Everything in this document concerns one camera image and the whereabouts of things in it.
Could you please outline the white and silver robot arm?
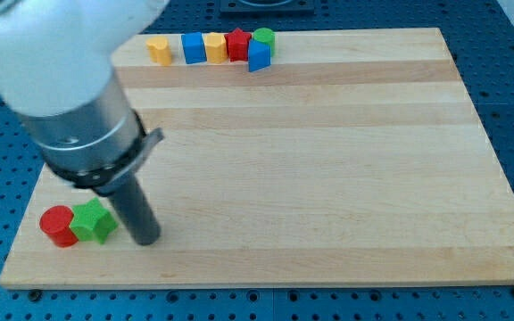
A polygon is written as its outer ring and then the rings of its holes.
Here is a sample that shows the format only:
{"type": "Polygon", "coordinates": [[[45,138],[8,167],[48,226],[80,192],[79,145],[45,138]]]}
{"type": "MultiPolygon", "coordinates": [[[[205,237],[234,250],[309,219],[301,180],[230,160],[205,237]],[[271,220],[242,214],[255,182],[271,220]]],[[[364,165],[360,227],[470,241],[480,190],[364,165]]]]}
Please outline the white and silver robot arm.
{"type": "Polygon", "coordinates": [[[147,134],[112,54],[166,0],[0,1],[0,95],[47,166],[79,188],[130,180],[162,133],[147,134]]]}

